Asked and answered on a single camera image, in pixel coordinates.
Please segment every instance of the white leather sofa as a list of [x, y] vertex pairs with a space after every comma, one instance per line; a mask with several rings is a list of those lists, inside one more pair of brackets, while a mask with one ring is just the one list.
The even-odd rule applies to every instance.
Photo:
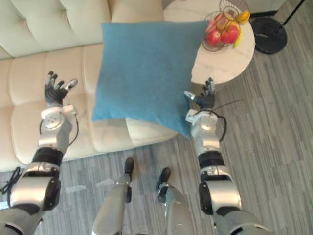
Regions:
[[172, 138], [175, 132], [156, 123], [90, 120], [103, 49], [101, 23], [162, 20], [161, 0], [0, 0], [0, 171], [29, 163], [35, 153], [50, 70], [59, 81], [79, 80], [65, 100], [78, 109], [80, 128], [65, 160]]

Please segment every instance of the gray carpet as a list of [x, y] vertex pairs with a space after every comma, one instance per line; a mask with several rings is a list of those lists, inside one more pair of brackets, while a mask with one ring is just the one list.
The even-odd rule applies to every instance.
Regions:
[[[288, 1], [277, 19], [298, 3]], [[242, 196], [276, 234], [313, 234], [313, 2], [306, 1], [286, 26], [287, 47], [267, 56], [255, 52], [249, 67], [217, 95], [217, 111], [226, 116], [228, 132], [222, 152]], [[87, 235], [112, 180], [124, 160], [135, 159], [133, 201], [126, 206], [124, 234], [164, 232], [164, 209], [155, 184], [161, 170], [172, 169], [171, 183], [190, 204], [199, 235], [213, 234], [211, 220], [199, 208], [198, 163], [189, 140], [167, 142], [65, 162], [59, 206], [48, 212], [36, 234]], [[2, 185], [10, 176], [0, 174]]]

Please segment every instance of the robot leg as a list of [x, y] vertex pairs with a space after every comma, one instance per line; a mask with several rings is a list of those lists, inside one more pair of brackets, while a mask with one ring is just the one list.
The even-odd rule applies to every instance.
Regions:
[[114, 188], [108, 193], [93, 223], [92, 235], [122, 234], [125, 203], [132, 199], [132, 180], [134, 160], [125, 161], [124, 175], [119, 178]]
[[167, 183], [171, 171], [165, 168], [159, 178], [158, 200], [165, 210], [166, 235], [192, 235], [194, 234], [191, 213], [184, 196], [173, 186]]

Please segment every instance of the banana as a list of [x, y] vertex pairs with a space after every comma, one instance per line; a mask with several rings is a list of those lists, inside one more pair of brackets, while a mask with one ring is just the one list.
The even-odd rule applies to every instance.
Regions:
[[240, 30], [240, 32], [239, 32], [239, 35], [238, 35], [237, 40], [236, 40], [236, 41], [234, 42], [234, 44], [233, 44], [233, 48], [234, 48], [234, 49], [238, 46], [238, 44], [239, 44], [240, 41], [241, 41], [241, 30]]
[[240, 24], [245, 24], [246, 22], [248, 22], [249, 18], [250, 18], [250, 12], [248, 10], [243, 11], [242, 13], [236, 16], [236, 20]]

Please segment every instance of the white marble table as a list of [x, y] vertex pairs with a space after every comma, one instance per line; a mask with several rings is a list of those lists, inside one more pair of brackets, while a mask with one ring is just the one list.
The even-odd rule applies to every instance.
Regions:
[[[166, 21], [200, 21], [219, 10], [219, 0], [176, 0], [164, 10]], [[201, 45], [192, 70], [192, 82], [203, 84], [212, 77], [215, 84], [227, 82], [241, 74], [254, 53], [254, 34], [249, 23], [241, 25], [242, 39], [238, 46], [210, 52]]]

